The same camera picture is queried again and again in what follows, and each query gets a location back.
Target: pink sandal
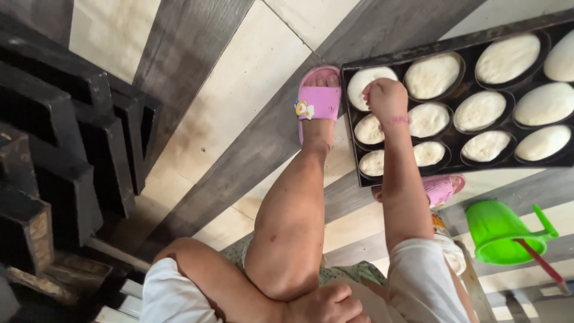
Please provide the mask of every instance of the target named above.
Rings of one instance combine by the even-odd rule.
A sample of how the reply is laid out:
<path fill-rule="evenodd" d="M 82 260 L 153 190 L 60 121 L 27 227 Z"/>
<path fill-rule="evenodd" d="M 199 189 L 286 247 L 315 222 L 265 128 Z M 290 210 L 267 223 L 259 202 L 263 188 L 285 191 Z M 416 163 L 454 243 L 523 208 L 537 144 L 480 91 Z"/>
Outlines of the pink sandal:
<path fill-rule="evenodd" d="M 321 75 L 325 77 L 326 80 L 330 75 L 339 77 L 339 74 L 339 69 L 334 66 L 320 66 L 313 68 L 303 76 L 301 84 L 299 85 L 299 98 L 295 100 L 295 111 L 299 116 L 299 120 L 337 120 L 341 99 L 341 86 L 303 86 L 303 84 L 311 76 Z M 301 121 L 299 121 L 299 141 L 303 143 Z"/>
<path fill-rule="evenodd" d="M 452 183 L 450 180 L 451 176 L 460 178 L 460 184 L 456 187 L 455 191 L 452 189 Z M 426 194 L 429 197 L 431 207 L 440 206 L 450 201 L 453 195 L 460 192 L 464 188 L 465 184 L 466 180 L 464 175 L 460 174 L 432 176 L 422 180 L 422 185 L 424 186 Z"/>

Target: child's foot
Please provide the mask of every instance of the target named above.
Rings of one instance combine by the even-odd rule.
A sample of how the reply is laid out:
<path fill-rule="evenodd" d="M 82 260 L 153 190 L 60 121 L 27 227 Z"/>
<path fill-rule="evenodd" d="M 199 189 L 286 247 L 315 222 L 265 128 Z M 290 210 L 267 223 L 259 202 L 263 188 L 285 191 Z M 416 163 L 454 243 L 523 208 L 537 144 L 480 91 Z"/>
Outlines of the child's foot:
<path fill-rule="evenodd" d="M 324 76 L 312 74 L 303 83 L 304 87 L 339 87 L 339 77 L 335 74 Z M 333 146 L 335 120 L 311 119 L 301 120 L 303 127 L 303 149 L 327 149 Z"/>
<path fill-rule="evenodd" d="M 464 175 L 433 176 L 422 180 L 426 198 L 431 207 L 440 206 L 450 201 L 452 196 L 464 188 Z M 383 186 L 373 186 L 371 193 L 375 201 L 382 203 Z"/>

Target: baking tray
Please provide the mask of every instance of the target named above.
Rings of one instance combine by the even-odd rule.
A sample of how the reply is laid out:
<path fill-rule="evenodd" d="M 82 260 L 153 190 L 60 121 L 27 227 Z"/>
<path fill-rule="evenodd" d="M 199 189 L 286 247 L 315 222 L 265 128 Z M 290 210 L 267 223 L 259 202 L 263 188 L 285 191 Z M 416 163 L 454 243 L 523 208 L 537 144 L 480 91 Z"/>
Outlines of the baking tray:
<path fill-rule="evenodd" d="M 542 66 L 544 65 L 546 56 L 552 47 L 573 29 L 574 9 L 571 9 L 406 49 L 401 52 L 394 52 L 344 64 L 341 69 L 343 105 L 345 106 L 344 109 L 347 111 L 348 121 L 351 126 L 350 130 L 353 142 L 353 153 L 355 156 L 359 186 L 368 187 L 382 183 L 383 176 L 373 177 L 363 174 L 359 170 L 359 161 L 370 151 L 384 149 L 385 143 L 382 142 L 375 145 L 365 145 L 355 138 L 355 126 L 362 118 L 367 116 L 369 112 L 356 109 L 349 101 L 347 95 L 349 80 L 357 71 L 364 68 L 387 66 L 393 69 L 400 81 L 403 81 L 407 69 L 414 61 L 423 57 L 430 57 L 446 52 L 456 52 L 463 59 L 463 64 L 461 64 L 461 73 L 454 84 L 444 94 L 441 94 L 436 98 L 413 100 L 409 97 L 409 110 L 423 102 L 439 102 L 448 107 L 447 110 L 449 110 L 449 114 L 451 116 L 447 127 L 437 135 L 423 139 L 411 137 L 413 146 L 425 141 L 439 141 L 447 148 L 445 156 L 437 164 L 419 167 L 421 176 L 457 174 L 461 172 L 500 168 L 549 168 L 574 166 L 574 136 L 572 136 L 563 149 L 554 155 L 539 161 L 526 161 L 517 158 L 514 155 L 514 150 L 520 141 L 534 131 L 544 127 L 557 124 L 568 125 L 571 127 L 574 134 L 574 116 L 572 114 L 560 122 L 543 126 L 524 126 L 513 120 L 514 105 L 520 100 L 520 98 L 538 86 L 553 82 L 544 75 Z M 489 85 L 478 82 L 475 78 L 475 66 L 480 54 L 482 54 L 482 52 L 493 41 L 512 34 L 524 32 L 534 33 L 541 41 L 540 54 L 534 64 L 519 77 L 506 83 Z M 463 133 L 457 130 L 452 122 L 452 116 L 456 111 L 456 108 L 470 95 L 483 90 L 495 90 L 505 96 L 507 105 L 502 116 L 499 117 L 494 124 L 479 131 Z M 478 134 L 491 130 L 503 130 L 512 134 L 510 144 L 498 155 L 498 157 L 487 163 L 478 163 L 468 160 L 461 155 L 460 151 L 468 140 Z"/>

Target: bread dough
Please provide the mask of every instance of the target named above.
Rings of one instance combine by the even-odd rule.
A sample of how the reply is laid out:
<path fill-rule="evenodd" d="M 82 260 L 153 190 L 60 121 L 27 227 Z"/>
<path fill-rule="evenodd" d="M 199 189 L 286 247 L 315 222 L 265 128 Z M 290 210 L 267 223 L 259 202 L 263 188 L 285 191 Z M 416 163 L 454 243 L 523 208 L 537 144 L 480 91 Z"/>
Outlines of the bread dough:
<path fill-rule="evenodd" d="M 552 48 L 544 62 L 544 74 L 551 80 L 574 82 L 574 30 Z"/>
<path fill-rule="evenodd" d="M 429 102 L 417 105 L 409 111 L 410 135 L 418 138 L 434 136 L 448 125 L 450 116 L 441 103 Z"/>
<path fill-rule="evenodd" d="M 550 157 L 564 148 L 572 132 L 567 126 L 550 126 L 535 131 L 516 147 L 516 156 L 534 162 Z"/>
<path fill-rule="evenodd" d="M 455 110 L 454 124 L 458 130 L 477 131 L 492 125 L 504 112 L 506 99 L 495 91 L 471 95 Z"/>
<path fill-rule="evenodd" d="M 526 93 L 514 109 L 514 119 L 523 125 L 539 126 L 560 121 L 574 111 L 574 89 L 556 82 Z"/>
<path fill-rule="evenodd" d="M 493 130 L 481 133 L 469 140 L 463 147 L 464 157 L 475 162 L 490 162 L 502 152 L 510 142 L 509 133 Z"/>
<path fill-rule="evenodd" d="M 405 74 L 406 88 L 415 99 L 438 97 L 451 86 L 460 72 L 460 56 L 455 52 L 415 61 Z"/>
<path fill-rule="evenodd" d="M 361 111 L 369 111 L 367 101 L 364 99 L 363 90 L 372 81 L 382 78 L 398 80 L 397 74 L 389 67 L 367 68 L 353 75 L 347 87 L 347 95 L 355 108 Z"/>
<path fill-rule="evenodd" d="M 425 167 L 440 162 L 447 149 L 437 141 L 427 141 L 414 146 L 413 150 L 417 166 Z"/>
<path fill-rule="evenodd" d="M 373 145 L 382 143 L 385 134 L 381 131 L 381 123 L 373 113 L 369 114 L 355 126 L 355 138 L 361 143 Z"/>
<path fill-rule="evenodd" d="M 497 40 L 476 62 L 476 79 L 487 84 L 513 80 L 534 64 L 539 53 L 540 39 L 531 33 Z"/>
<path fill-rule="evenodd" d="M 385 151 L 375 150 L 363 156 L 359 162 L 359 169 L 368 176 L 383 175 L 385 166 Z"/>

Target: black baking tray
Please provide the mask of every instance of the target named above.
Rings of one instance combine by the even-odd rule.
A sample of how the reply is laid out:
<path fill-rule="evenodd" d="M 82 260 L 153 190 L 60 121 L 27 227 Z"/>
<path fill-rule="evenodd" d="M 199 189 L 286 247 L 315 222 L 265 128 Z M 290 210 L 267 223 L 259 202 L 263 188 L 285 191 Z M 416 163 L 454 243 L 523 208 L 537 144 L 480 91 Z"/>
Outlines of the black baking tray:
<path fill-rule="evenodd" d="M 570 115 L 560 122 L 543 126 L 524 126 L 513 120 L 513 110 L 516 102 L 527 92 L 534 88 L 551 83 L 542 70 L 546 56 L 558 41 L 568 32 L 574 29 L 574 9 L 548 14 L 534 19 L 516 22 L 510 25 L 499 26 L 483 30 L 480 32 L 455 37 L 436 43 L 426 44 L 419 47 L 406 49 L 400 52 L 389 53 L 377 57 L 362 59 L 346 63 L 341 69 L 341 80 L 343 89 L 343 105 L 347 109 L 347 117 L 351 126 L 351 137 L 353 141 L 353 152 L 355 156 L 356 171 L 359 178 L 360 187 L 375 186 L 382 183 L 383 176 L 367 176 L 359 170 L 359 161 L 370 151 L 384 149 L 385 143 L 375 145 L 365 145 L 355 138 L 354 129 L 357 123 L 369 112 L 356 109 L 348 99 L 347 87 L 352 76 L 359 70 L 371 67 L 387 66 L 394 70 L 400 81 L 403 81 L 405 73 L 410 65 L 417 59 L 430 57 L 440 53 L 456 52 L 462 59 L 461 71 L 454 84 L 442 95 L 427 99 L 413 100 L 409 97 L 409 107 L 412 109 L 422 102 L 439 102 L 448 107 L 451 120 L 447 127 L 432 137 L 424 139 L 412 137 L 413 145 L 425 141 L 439 141 L 446 146 L 446 153 L 443 159 L 435 165 L 420 167 L 422 176 L 457 174 L 461 172 L 471 172 L 487 169 L 499 168 L 549 168 L 549 167 L 572 167 L 574 166 L 574 136 L 568 144 L 554 155 L 539 161 L 525 161 L 514 155 L 514 150 L 520 141 L 536 130 L 550 125 L 568 125 L 574 132 L 574 116 Z M 510 36 L 516 33 L 532 32 L 541 41 L 540 54 L 536 62 L 523 74 L 514 80 L 506 83 L 488 85 L 480 83 L 475 78 L 476 61 L 480 54 L 495 40 Z M 491 126 L 475 131 L 462 133 L 458 131 L 452 122 L 452 113 L 470 95 L 483 90 L 495 90 L 503 94 L 507 101 L 507 106 L 500 118 Z M 477 163 L 465 159 L 460 151 L 465 143 L 477 134 L 491 131 L 503 130 L 512 134 L 510 144 L 498 157 L 487 163 Z"/>

